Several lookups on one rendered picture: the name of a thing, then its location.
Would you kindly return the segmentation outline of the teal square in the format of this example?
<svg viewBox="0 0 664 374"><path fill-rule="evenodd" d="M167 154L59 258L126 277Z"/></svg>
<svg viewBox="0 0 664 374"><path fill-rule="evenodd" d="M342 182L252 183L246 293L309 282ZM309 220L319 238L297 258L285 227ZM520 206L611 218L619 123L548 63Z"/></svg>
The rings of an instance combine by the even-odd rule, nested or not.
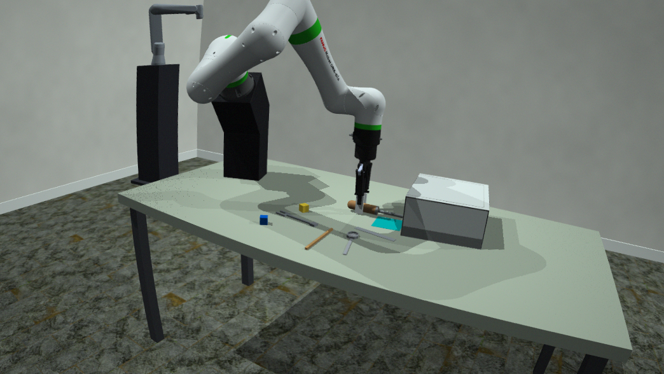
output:
<svg viewBox="0 0 664 374"><path fill-rule="evenodd" d="M398 219L381 218L378 216L372 226L399 231L402 226L402 221Z"/></svg>

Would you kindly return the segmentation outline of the orange long thin bar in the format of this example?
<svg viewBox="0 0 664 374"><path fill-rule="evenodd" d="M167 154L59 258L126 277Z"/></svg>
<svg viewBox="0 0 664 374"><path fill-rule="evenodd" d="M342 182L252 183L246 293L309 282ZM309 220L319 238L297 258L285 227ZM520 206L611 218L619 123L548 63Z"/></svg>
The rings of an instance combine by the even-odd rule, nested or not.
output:
<svg viewBox="0 0 664 374"><path fill-rule="evenodd" d="M306 246L306 247L305 247L305 250L310 249L310 247L312 247L314 244L316 244L318 241L320 241L323 237L325 237L327 234L329 234L329 233L332 232L332 231L333 231L333 228L330 228L328 231L326 231L325 233L323 233L320 237L318 237L318 238L315 239L313 242L311 242L308 246Z"/></svg>

